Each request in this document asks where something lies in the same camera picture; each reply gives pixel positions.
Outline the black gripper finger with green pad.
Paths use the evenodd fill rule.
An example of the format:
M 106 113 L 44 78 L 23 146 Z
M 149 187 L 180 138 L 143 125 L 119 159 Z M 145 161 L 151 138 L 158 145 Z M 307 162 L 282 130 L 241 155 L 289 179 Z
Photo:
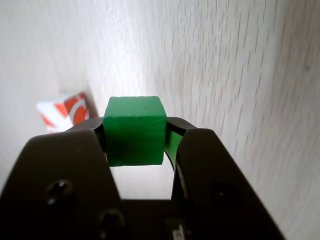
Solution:
M 166 129 L 180 136 L 175 164 L 198 240 L 281 240 L 283 235 L 216 133 L 179 117 Z
M 101 118 L 31 138 L 0 197 L 3 240 L 123 240 Z

